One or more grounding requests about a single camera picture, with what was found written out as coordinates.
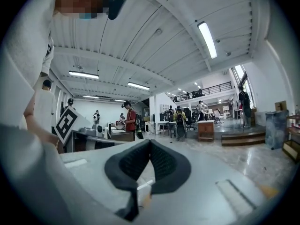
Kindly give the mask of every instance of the white ceiling beam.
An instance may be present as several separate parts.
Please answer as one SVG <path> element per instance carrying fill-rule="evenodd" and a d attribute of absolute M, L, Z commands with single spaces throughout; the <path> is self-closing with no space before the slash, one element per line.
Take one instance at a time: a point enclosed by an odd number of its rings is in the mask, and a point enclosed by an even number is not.
<path fill-rule="evenodd" d="M 189 33 L 191 36 L 192 40 L 196 44 L 197 48 L 199 49 L 202 57 L 204 59 L 208 58 L 199 39 L 197 37 L 199 34 L 196 34 L 195 31 L 190 27 L 188 22 L 184 19 L 184 17 L 180 14 L 180 12 L 177 11 L 176 8 L 174 8 L 167 0 L 156 0 L 158 3 L 160 3 L 165 9 L 167 9 L 180 23 L 181 25 L 186 29 L 186 31 Z M 210 64 L 208 62 L 208 59 L 205 60 L 205 64 L 207 66 L 207 69 L 210 71 Z"/>
<path fill-rule="evenodd" d="M 72 89 L 71 90 L 73 93 L 76 94 L 83 94 L 83 95 L 87 95 L 87 90 L 81 90 L 81 89 Z M 90 91 L 90 95 L 91 96 L 106 96 L 106 97 L 110 97 L 112 99 L 119 99 L 119 100 L 134 100 L 137 101 L 139 99 L 134 97 L 129 97 L 129 96 L 124 96 L 124 95 L 118 95 L 118 94 L 109 94 L 109 93 L 105 93 L 105 92 L 95 92 L 95 91 Z"/>
<path fill-rule="evenodd" d="M 59 79 L 60 81 L 65 81 L 65 82 L 75 82 L 75 83 L 85 83 L 83 78 L 77 78 L 77 77 L 61 77 Z M 126 91 L 132 91 L 136 93 L 142 93 L 148 96 L 152 96 L 151 92 L 143 91 L 140 89 L 135 89 L 127 86 L 121 86 L 121 85 L 116 85 L 108 82 L 100 82 L 100 81 L 95 81 L 95 80 L 90 80 L 86 79 L 87 84 L 93 84 L 97 86 L 103 86 L 103 87 L 109 87 L 109 88 L 115 88 L 116 90 L 126 90 Z"/>
<path fill-rule="evenodd" d="M 54 52 L 56 54 L 63 54 L 63 55 L 70 55 L 70 56 L 77 56 L 82 58 L 88 58 L 88 59 L 94 59 L 97 61 L 100 61 L 103 64 L 109 64 L 113 66 L 123 67 L 127 68 L 142 74 L 145 74 L 149 77 L 152 77 L 156 80 L 162 81 L 165 84 L 168 85 L 174 85 L 172 81 L 170 81 L 167 78 L 164 78 L 156 73 L 153 73 L 145 68 L 139 67 L 135 64 L 132 64 L 130 62 L 123 61 L 121 59 L 117 59 L 108 55 L 100 54 L 97 52 L 91 52 L 86 50 L 80 50 L 75 48 L 66 48 L 66 47 L 55 47 Z"/>
<path fill-rule="evenodd" d="M 193 82 L 195 80 L 198 80 L 202 77 L 206 77 L 206 76 L 209 76 L 213 73 L 221 72 L 225 69 L 233 68 L 234 66 L 244 64 L 244 63 L 247 63 L 247 62 L 250 62 L 250 61 L 251 61 L 251 58 L 248 54 L 241 55 L 241 56 L 238 56 L 238 57 L 235 57 L 235 58 L 232 58 L 232 59 L 228 59 L 224 62 L 220 62 L 220 63 L 217 63 L 214 66 L 212 66 L 211 72 L 208 69 L 205 69 L 205 70 L 201 70 L 197 73 L 193 73 L 193 74 L 188 75 L 186 77 L 183 77 L 182 79 L 177 81 L 175 83 L 175 86 L 173 86 L 173 87 L 165 87 L 163 90 L 158 89 L 158 90 L 153 91 L 153 95 L 161 93 L 161 92 L 176 90 L 178 87 L 186 85 L 188 83 L 191 83 L 191 82 Z"/>

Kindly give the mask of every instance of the wooden platform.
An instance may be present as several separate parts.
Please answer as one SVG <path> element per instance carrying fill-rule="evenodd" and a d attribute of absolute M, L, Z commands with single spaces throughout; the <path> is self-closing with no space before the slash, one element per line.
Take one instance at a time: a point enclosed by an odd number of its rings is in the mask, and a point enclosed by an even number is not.
<path fill-rule="evenodd" d="M 252 132 L 243 134 L 222 135 L 222 146 L 247 146 L 261 144 L 265 142 L 266 133 Z"/>

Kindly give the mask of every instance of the cabinet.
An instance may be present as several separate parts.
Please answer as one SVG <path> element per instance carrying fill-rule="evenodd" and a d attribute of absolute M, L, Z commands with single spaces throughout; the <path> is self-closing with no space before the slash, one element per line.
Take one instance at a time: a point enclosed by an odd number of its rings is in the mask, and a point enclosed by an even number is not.
<path fill-rule="evenodd" d="M 214 121 L 199 121 L 198 122 L 198 140 L 213 141 L 215 138 Z"/>

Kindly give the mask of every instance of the ceiling light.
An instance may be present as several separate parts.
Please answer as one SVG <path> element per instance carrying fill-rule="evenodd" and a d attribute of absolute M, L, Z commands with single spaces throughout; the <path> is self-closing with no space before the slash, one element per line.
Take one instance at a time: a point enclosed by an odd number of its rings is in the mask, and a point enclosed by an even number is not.
<path fill-rule="evenodd" d="M 206 22 L 202 22 L 200 24 L 198 24 L 198 28 L 200 30 L 200 32 L 202 33 L 202 36 L 206 42 L 206 45 L 208 47 L 208 50 L 210 52 L 210 56 L 211 58 L 216 58 L 217 57 L 217 52 L 216 52 L 216 48 L 215 48 L 215 45 L 214 45 L 214 41 L 212 40 L 212 37 L 211 37 L 211 33 L 210 33 L 210 30 L 207 26 L 207 23 Z"/>
<path fill-rule="evenodd" d="M 86 96 L 86 95 L 83 95 L 83 97 L 85 97 L 85 98 L 98 98 L 98 97 Z"/>
<path fill-rule="evenodd" d="M 129 86 L 133 86 L 133 87 L 136 87 L 136 88 L 145 89 L 145 90 L 149 90 L 149 89 L 150 89 L 150 88 L 148 88 L 148 87 L 145 87 L 145 86 L 142 86 L 142 85 L 139 85 L 139 84 L 133 83 L 133 82 L 129 82 L 129 83 L 127 83 L 127 85 L 129 85 Z"/>
<path fill-rule="evenodd" d="M 96 74 L 82 73 L 82 72 L 75 72 L 75 71 L 69 71 L 69 74 L 73 75 L 73 76 L 89 77 L 89 78 L 99 79 L 99 75 L 96 75 Z"/>

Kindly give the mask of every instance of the wooden box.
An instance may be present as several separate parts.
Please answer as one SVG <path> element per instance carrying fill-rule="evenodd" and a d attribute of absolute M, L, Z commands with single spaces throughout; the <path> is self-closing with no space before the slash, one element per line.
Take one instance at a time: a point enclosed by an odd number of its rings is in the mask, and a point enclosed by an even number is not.
<path fill-rule="evenodd" d="M 300 160 L 300 145 L 295 141 L 286 141 L 283 145 L 282 150 L 295 162 L 298 162 Z"/>
<path fill-rule="evenodd" d="M 214 120 L 198 122 L 198 140 L 210 141 L 214 140 Z"/>

